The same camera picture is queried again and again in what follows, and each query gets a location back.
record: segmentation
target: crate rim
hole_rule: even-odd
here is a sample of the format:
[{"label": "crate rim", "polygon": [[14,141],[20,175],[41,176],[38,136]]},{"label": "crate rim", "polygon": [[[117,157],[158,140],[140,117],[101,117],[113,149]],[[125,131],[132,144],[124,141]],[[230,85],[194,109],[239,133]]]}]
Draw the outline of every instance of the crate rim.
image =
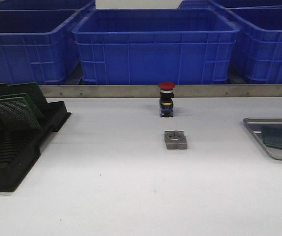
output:
[{"label": "crate rim", "polygon": [[236,7],[236,8],[225,8],[225,10],[231,14],[233,17],[237,18],[238,20],[244,22],[248,26],[254,28],[255,30],[262,31],[262,32],[275,32],[275,33],[282,33],[282,29],[263,29],[254,23],[251,23],[250,21],[246,20],[245,18],[239,16],[237,13],[233,12],[235,9],[242,9],[242,10],[257,10],[257,9],[274,9],[274,10],[282,10],[282,8],[272,8],[272,7],[255,7],[255,8],[249,8],[249,7]]},{"label": "crate rim", "polygon": [[250,8],[250,9],[253,9],[253,8],[282,8],[282,5],[273,5],[273,6],[248,6],[248,7],[224,7],[223,5],[220,5],[219,3],[217,3],[216,1],[214,0],[207,0],[208,2],[210,2],[212,5],[220,8],[221,10],[229,10],[229,9],[236,9],[236,8]]},{"label": "crate rim", "polygon": [[89,3],[85,4],[83,7],[81,8],[78,8],[78,9],[45,9],[45,10],[12,10],[12,11],[82,11],[83,9],[85,9],[86,7],[91,7],[93,4],[95,3],[95,0],[90,0]]},{"label": "crate rim", "polygon": [[[96,12],[111,12],[111,11],[209,11],[212,12],[214,15],[216,15],[220,20],[222,20],[224,23],[226,23],[229,27],[231,27],[231,30],[193,30],[193,31],[110,31],[110,32],[104,32],[104,31],[80,31],[80,28],[84,25],[84,23]],[[225,17],[214,11],[210,8],[199,8],[199,9],[96,9],[95,11],[90,12],[87,14],[81,21],[78,23],[72,30],[72,33],[74,34],[174,34],[174,33],[181,33],[181,34],[191,34],[191,33],[223,33],[223,32],[235,32],[238,33],[240,29],[233,23],[231,23],[229,20],[227,20]]]},{"label": "crate rim", "polygon": [[78,14],[80,14],[80,10],[0,10],[0,12],[33,12],[33,11],[52,11],[52,12],[59,12],[59,11],[70,11],[73,12],[69,17],[67,17],[61,24],[55,27],[52,31],[49,32],[39,32],[39,33],[0,33],[0,35],[11,35],[11,36],[21,36],[21,35],[52,35],[60,31],[63,26],[69,23],[70,20],[73,20]]}]

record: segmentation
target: stainless steel tray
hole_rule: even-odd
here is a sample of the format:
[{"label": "stainless steel tray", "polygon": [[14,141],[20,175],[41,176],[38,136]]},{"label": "stainless steel tray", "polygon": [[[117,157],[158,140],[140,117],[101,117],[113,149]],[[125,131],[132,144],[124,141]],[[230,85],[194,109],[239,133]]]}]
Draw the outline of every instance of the stainless steel tray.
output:
[{"label": "stainless steel tray", "polygon": [[244,119],[246,128],[255,137],[255,139],[261,144],[263,149],[268,155],[274,159],[282,160],[282,149],[268,147],[263,143],[261,127],[263,125],[269,125],[270,127],[282,128],[282,118],[246,118]]}]

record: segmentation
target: white workbench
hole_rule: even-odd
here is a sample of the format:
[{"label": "white workbench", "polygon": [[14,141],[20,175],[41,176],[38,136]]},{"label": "white workbench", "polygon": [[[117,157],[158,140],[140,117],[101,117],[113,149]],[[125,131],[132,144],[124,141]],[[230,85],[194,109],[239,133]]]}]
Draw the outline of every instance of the white workbench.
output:
[{"label": "white workbench", "polygon": [[282,161],[242,123],[282,117],[282,98],[176,98],[174,118],[156,98],[64,101],[72,116],[0,193],[0,236],[282,236]]}]

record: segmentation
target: black pcb rack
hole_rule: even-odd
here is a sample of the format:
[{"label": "black pcb rack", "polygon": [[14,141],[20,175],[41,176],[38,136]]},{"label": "black pcb rack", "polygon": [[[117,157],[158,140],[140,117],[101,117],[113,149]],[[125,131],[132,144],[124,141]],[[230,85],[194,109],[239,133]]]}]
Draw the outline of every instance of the black pcb rack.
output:
[{"label": "black pcb rack", "polygon": [[0,84],[0,192],[13,192],[40,156],[40,145],[68,119],[64,102],[48,103],[37,83]]}]

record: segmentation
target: plastic crate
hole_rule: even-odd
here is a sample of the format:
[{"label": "plastic crate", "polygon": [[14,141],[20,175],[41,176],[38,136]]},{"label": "plastic crate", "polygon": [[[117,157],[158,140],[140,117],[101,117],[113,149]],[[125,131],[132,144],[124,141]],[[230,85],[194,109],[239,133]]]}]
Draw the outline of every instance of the plastic crate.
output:
[{"label": "plastic crate", "polygon": [[251,84],[282,84],[282,8],[231,9],[241,31],[231,63]]},{"label": "plastic crate", "polygon": [[95,6],[95,0],[2,0],[0,10],[80,10]]},{"label": "plastic crate", "polygon": [[85,84],[223,84],[238,29],[207,9],[96,10],[73,32]]},{"label": "plastic crate", "polygon": [[208,0],[208,2],[209,6],[224,16],[227,16],[227,10],[230,8],[282,7],[282,0]]},{"label": "plastic crate", "polygon": [[178,9],[199,9],[208,8],[207,0],[184,0],[179,5]]},{"label": "plastic crate", "polygon": [[0,83],[61,84],[78,63],[78,11],[0,11]]}]

